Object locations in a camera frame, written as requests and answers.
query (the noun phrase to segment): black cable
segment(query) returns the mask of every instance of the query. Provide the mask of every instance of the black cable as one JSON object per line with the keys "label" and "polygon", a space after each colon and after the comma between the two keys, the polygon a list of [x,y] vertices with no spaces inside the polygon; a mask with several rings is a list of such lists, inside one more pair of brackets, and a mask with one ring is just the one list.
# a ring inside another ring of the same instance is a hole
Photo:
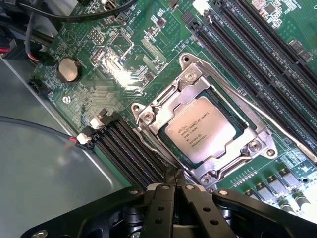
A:
{"label": "black cable", "polygon": [[75,141],[75,137],[67,135],[63,132],[60,132],[58,130],[55,130],[53,128],[44,126],[44,125],[40,125],[34,122],[30,122],[30,121],[26,121],[26,120],[21,120],[21,119],[16,119],[16,118],[8,118],[8,117],[4,117],[4,116],[0,116],[0,122],[7,122],[7,123],[12,123],[12,124],[18,124],[18,125],[23,125],[23,126],[27,126],[27,127],[31,127],[37,130],[41,130],[41,131],[45,131],[54,135],[57,135],[61,138],[65,138],[67,140],[72,140]]}
{"label": "black cable", "polygon": [[78,15],[78,16],[59,16],[59,15],[54,15],[50,14],[44,11],[41,11],[40,9],[37,9],[35,7],[32,7],[27,4],[19,3],[18,6],[25,8],[27,10],[30,10],[31,12],[35,12],[38,15],[50,18],[50,19],[56,19],[59,20],[60,22],[67,22],[67,23],[79,23],[79,22],[87,22],[87,21],[94,21],[94,20],[99,20],[103,19],[109,16],[117,15],[127,9],[129,9],[131,6],[133,6],[138,0],[129,0],[125,4],[108,10],[104,12],[99,12],[99,13],[94,13],[94,14],[85,14],[85,15]]}
{"label": "black cable", "polygon": [[[3,17],[0,17],[0,26],[3,26],[12,31],[20,33],[21,35],[25,35],[27,30],[27,27],[22,25],[16,25],[15,23]],[[33,30],[31,35],[31,40],[44,46],[50,46],[50,44],[54,41],[54,38],[47,36],[37,30]]]}

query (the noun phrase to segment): screw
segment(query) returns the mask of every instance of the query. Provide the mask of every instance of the screw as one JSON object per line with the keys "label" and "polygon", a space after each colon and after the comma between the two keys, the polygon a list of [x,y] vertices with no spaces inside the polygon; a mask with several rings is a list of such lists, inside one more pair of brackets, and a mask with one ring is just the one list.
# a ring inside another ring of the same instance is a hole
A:
{"label": "screw", "polygon": [[48,231],[41,230],[41,231],[34,233],[31,238],[45,238],[47,236],[48,236]]}
{"label": "screw", "polygon": [[64,97],[62,98],[62,101],[63,101],[63,103],[65,103],[65,104],[70,104],[70,103],[71,103],[71,97],[69,97],[69,96],[64,96]]}
{"label": "screw", "polygon": [[138,105],[133,106],[133,111],[138,112],[140,110],[140,107]]}
{"label": "screw", "polygon": [[197,75],[196,75],[196,73],[193,72],[193,71],[190,71],[189,73],[187,73],[187,74],[185,75],[185,79],[186,79],[188,82],[192,82],[192,81],[196,80],[196,78],[197,78]]}
{"label": "screw", "polygon": [[138,190],[131,190],[130,194],[137,194],[139,191]]}
{"label": "screw", "polygon": [[261,143],[259,141],[254,140],[254,141],[250,142],[249,149],[252,152],[259,152],[262,149],[262,145],[261,145]]}
{"label": "screw", "polygon": [[228,192],[227,192],[227,191],[223,191],[223,190],[220,190],[218,193],[219,193],[220,195],[222,195],[222,196],[228,195]]}
{"label": "screw", "polygon": [[269,149],[269,150],[267,150],[266,154],[268,156],[273,156],[273,155],[275,155],[275,150]]}
{"label": "screw", "polygon": [[195,187],[192,186],[192,185],[187,185],[187,186],[186,186],[186,189],[188,189],[188,190],[193,190],[193,189],[195,189]]}
{"label": "screw", "polygon": [[151,121],[153,121],[153,119],[154,119],[154,116],[153,116],[152,113],[147,113],[147,114],[144,115],[144,120],[146,122],[151,122]]}
{"label": "screw", "polygon": [[210,175],[204,175],[202,176],[201,180],[202,184],[209,184],[211,182],[211,176]]}
{"label": "screw", "polygon": [[140,238],[141,232],[135,232],[131,235],[131,238]]}

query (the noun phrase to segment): dimm slot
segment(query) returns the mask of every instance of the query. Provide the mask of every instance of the dimm slot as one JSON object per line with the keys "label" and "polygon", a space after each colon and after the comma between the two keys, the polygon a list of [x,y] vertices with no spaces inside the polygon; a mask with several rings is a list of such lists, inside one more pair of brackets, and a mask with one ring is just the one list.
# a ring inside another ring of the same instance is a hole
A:
{"label": "dimm slot", "polygon": [[317,132],[313,125],[310,124],[308,119],[297,109],[292,103],[289,102],[289,99],[282,93],[276,91],[271,87],[271,79],[259,69],[259,65],[256,64],[248,54],[244,54],[241,47],[231,38],[231,36],[225,31],[225,29],[215,21],[213,24],[208,25],[209,28],[218,35],[219,39],[226,44],[226,47],[244,64],[244,67],[257,78],[261,84],[265,87],[266,91],[270,94],[272,98],[275,98],[276,102],[279,102],[280,105],[284,108],[285,112],[293,117],[301,127],[303,127],[307,134],[311,138],[317,138]]}
{"label": "dimm slot", "polygon": [[140,164],[138,164],[136,160],[129,155],[126,146],[120,143],[114,133],[109,132],[109,136],[109,146],[111,146],[113,151],[115,151],[116,156],[120,158],[125,158],[124,161],[126,162],[126,164],[132,169],[133,173],[137,174],[137,176],[142,179],[143,182],[145,182],[145,184],[147,182],[149,182],[149,184],[153,183],[153,179],[141,168]]}
{"label": "dimm slot", "polygon": [[226,53],[223,52],[217,46],[217,44],[211,40],[203,26],[195,21],[195,17],[190,12],[186,12],[182,19],[186,22],[190,31],[197,37],[201,44],[203,44],[209,53],[222,65],[222,67],[224,67],[224,69],[230,73],[237,83],[242,86],[242,88],[248,93],[253,101],[257,102],[259,107],[266,114],[277,121],[283,128],[295,135],[297,139],[305,144],[308,148],[313,149],[309,142],[298,136],[297,129],[290,127],[287,123],[285,123],[285,119],[280,113],[272,110],[272,108],[274,108],[274,105],[271,106],[272,102],[268,100],[260,91],[257,91],[255,86],[249,82],[248,78],[243,74],[243,72],[236,65],[232,64]]}
{"label": "dimm slot", "polygon": [[299,64],[302,60],[296,55],[294,50],[284,42],[284,40],[271,28],[271,26],[258,14],[258,12],[244,0],[229,0],[243,16],[254,26],[264,39],[283,56],[283,59],[291,66],[301,79],[313,90],[317,92],[317,76],[305,65]]}
{"label": "dimm slot", "polygon": [[133,171],[131,168],[127,165],[126,161],[124,161],[122,158],[118,158],[115,156],[115,152],[113,149],[109,148],[107,145],[109,145],[111,141],[108,138],[103,138],[102,142],[99,141],[96,143],[96,146],[98,146],[101,151],[107,156],[107,158],[116,166],[116,168],[124,174],[125,178],[135,186],[138,186],[141,189],[147,188],[147,183],[141,180]]}
{"label": "dimm slot", "polygon": [[162,174],[159,174],[158,170],[151,164],[151,162],[147,159],[147,157],[134,146],[133,141],[127,138],[127,134],[125,135],[126,138],[123,138],[124,135],[120,135],[118,131],[114,130],[113,132],[116,134],[119,140],[124,141],[125,139],[128,139],[130,141],[129,144],[128,143],[125,144],[127,153],[129,154],[131,158],[134,158],[134,160],[136,161],[135,163],[139,164],[140,169],[145,174],[148,174],[153,180],[153,182],[163,179]]}
{"label": "dimm slot", "polygon": [[297,82],[294,81],[290,75],[285,74],[288,72],[280,65],[280,62],[263,48],[257,38],[247,27],[245,27],[237,16],[231,14],[227,8],[225,8],[223,12],[225,13],[224,19],[227,24],[245,43],[248,44],[249,48],[254,51],[267,66],[269,66],[270,70],[284,84],[285,88],[299,99],[303,107],[317,119],[317,105],[314,100],[309,97],[308,93],[300,85],[297,85]]}

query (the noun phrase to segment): chip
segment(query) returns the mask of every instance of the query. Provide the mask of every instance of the chip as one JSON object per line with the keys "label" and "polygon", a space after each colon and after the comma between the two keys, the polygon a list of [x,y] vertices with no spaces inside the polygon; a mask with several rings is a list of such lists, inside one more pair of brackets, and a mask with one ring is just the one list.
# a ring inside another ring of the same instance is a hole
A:
{"label": "chip", "polygon": [[236,134],[228,119],[206,97],[175,114],[165,134],[193,163],[219,156]]}
{"label": "chip", "polygon": [[276,11],[275,6],[273,6],[272,4],[267,5],[264,9],[269,15]]}
{"label": "chip", "polygon": [[166,20],[164,18],[160,18],[158,21],[157,21],[157,25],[159,27],[162,27],[164,24],[166,23]]}

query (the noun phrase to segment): green circuit board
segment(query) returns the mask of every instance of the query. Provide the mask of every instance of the green circuit board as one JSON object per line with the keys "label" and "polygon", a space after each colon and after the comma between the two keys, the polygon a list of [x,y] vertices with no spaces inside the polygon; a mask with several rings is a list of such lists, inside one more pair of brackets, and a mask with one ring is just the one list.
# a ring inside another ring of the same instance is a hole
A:
{"label": "green circuit board", "polygon": [[[119,112],[134,126],[131,104],[150,103],[170,84],[181,72],[178,56],[183,52],[210,62],[240,90],[234,78],[186,28],[182,15],[188,10],[198,15],[192,6],[193,1],[180,0],[177,8],[170,8],[169,2],[139,0],[127,12],[128,20],[125,23],[107,18],[65,24],[56,36],[48,52],[57,61],[64,57],[79,61],[82,65],[81,79],[77,83],[65,83],[57,75],[57,64],[40,64],[33,76],[47,85],[51,91],[48,99],[76,132],[88,125],[103,108],[110,113]],[[317,3],[313,2],[268,0],[267,5],[280,5],[276,7],[278,11],[266,13],[264,17],[287,43],[296,39],[310,52],[313,60],[308,66],[317,72]],[[77,5],[72,15],[103,10],[100,1],[94,0],[87,7]],[[64,97],[69,98],[68,103],[63,101]],[[316,185],[317,172],[312,163],[288,138],[274,127],[271,129],[279,158],[272,161],[259,156],[226,177],[219,186],[245,192],[269,176],[277,175],[285,167],[299,179],[308,178],[309,182],[303,188]]]}

